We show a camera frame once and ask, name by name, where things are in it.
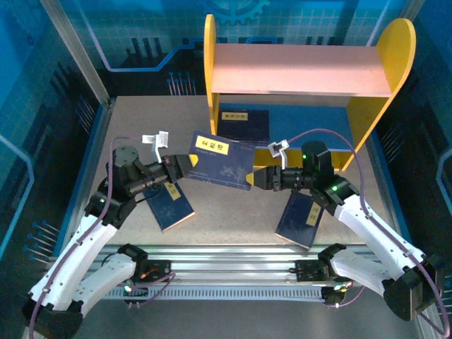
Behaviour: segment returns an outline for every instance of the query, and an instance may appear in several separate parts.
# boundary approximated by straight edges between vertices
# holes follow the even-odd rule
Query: pink shelf board
[[[375,47],[217,44],[212,92],[389,97]]]

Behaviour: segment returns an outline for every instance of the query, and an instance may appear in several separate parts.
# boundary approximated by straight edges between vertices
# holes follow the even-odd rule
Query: white cable clip
[[[281,169],[285,170],[287,167],[287,155],[285,154],[284,150],[287,150],[289,148],[289,143],[287,140],[282,140],[279,143],[271,143],[267,146],[270,150],[272,157],[281,157]]]
[[[158,149],[168,148],[168,132],[159,131],[158,134],[153,136],[143,135],[141,142],[151,144],[150,153],[153,157],[153,161],[160,164],[162,162],[162,158],[160,157]]]
[[[406,251],[403,255],[408,258],[411,254],[413,254],[413,250],[409,249],[408,251]]]

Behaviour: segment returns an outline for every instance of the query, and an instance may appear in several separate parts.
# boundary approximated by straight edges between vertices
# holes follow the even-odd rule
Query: gear logo
[[[256,19],[262,14],[263,7],[270,4],[269,0],[200,0],[204,14],[213,14],[221,24],[245,24],[246,20]]]

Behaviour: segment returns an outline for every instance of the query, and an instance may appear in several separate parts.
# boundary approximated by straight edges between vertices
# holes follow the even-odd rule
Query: book
[[[292,191],[275,235],[310,249],[322,215],[323,208],[312,197]]]
[[[195,214],[177,183],[165,182],[144,191],[144,196],[163,232]]]
[[[268,111],[221,109],[217,135],[242,143],[267,146],[270,143]]]
[[[194,131],[189,153],[198,156],[198,163],[185,177],[249,191],[246,175],[253,172],[254,149],[253,145]]]

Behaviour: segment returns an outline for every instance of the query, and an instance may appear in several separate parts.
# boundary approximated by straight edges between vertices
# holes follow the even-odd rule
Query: yellow shelf side panel
[[[207,104],[209,107],[210,132],[217,134],[218,111],[220,108],[220,94],[212,93],[213,65],[215,63],[215,46],[217,33],[215,18],[212,14],[206,16],[204,26],[204,75],[206,77]]]
[[[412,22],[408,19],[395,19],[383,31],[376,44],[376,50],[392,94],[389,98],[352,97],[348,102],[348,120],[356,151],[364,145],[411,71],[416,51],[416,32]],[[353,154],[345,163],[343,170],[352,160]]]

